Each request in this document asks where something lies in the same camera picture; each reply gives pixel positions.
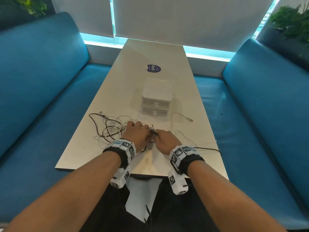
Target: purple sticker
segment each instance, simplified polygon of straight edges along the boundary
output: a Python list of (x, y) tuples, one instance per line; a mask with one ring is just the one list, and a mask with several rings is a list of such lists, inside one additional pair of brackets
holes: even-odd
[(161, 68), (154, 64), (149, 64), (147, 65), (147, 67), (148, 67), (147, 69), (148, 72), (160, 72), (161, 71)]

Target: hand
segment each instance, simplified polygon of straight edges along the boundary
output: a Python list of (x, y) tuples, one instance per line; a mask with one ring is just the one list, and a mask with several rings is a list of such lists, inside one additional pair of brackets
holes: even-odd
[(175, 135), (172, 134), (171, 131), (157, 129), (156, 132), (159, 136), (156, 135), (154, 137), (155, 145), (162, 154), (168, 156), (172, 149), (181, 145), (181, 142), (175, 137)]
[(151, 136), (148, 125), (143, 125), (140, 121), (137, 121), (136, 124), (134, 124), (133, 121), (129, 121), (127, 129), (121, 138), (133, 142), (136, 152), (140, 152), (147, 146), (148, 142), (151, 140)]

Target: black wrist strap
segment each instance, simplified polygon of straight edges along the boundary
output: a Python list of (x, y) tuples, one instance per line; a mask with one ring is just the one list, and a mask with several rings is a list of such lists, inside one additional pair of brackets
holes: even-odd
[(118, 154), (118, 156), (121, 159), (121, 168), (126, 169), (128, 166), (128, 158), (127, 158), (127, 154), (125, 151), (119, 149), (118, 147), (109, 147), (106, 148), (102, 153), (106, 152), (106, 151), (112, 151)]
[(199, 155), (189, 155), (189, 156), (186, 156), (181, 162), (180, 162), (180, 165), (179, 165), (179, 170), (182, 174), (186, 174), (188, 175), (188, 167), (189, 165), (193, 162), (193, 161), (196, 161), (196, 160), (202, 160), (205, 162), (205, 160), (200, 157)]

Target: left hand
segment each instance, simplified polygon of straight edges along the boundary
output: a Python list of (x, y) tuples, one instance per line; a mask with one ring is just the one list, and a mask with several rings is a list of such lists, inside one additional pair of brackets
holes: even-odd
[(152, 138), (152, 135), (151, 132), (149, 132), (148, 125), (143, 125), (140, 121), (137, 121), (135, 124), (133, 121), (129, 121), (127, 124), (127, 129), (121, 138), (133, 142), (136, 152), (140, 152), (145, 148), (145, 146), (147, 146), (148, 142)]

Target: sofa backrest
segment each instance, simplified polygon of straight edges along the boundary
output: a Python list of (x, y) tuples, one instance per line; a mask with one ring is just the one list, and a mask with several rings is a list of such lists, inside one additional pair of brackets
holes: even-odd
[(223, 77), (309, 208), (309, 74), (249, 39)]
[(0, 32), (0, 157), (88, 60), (65, 12)]

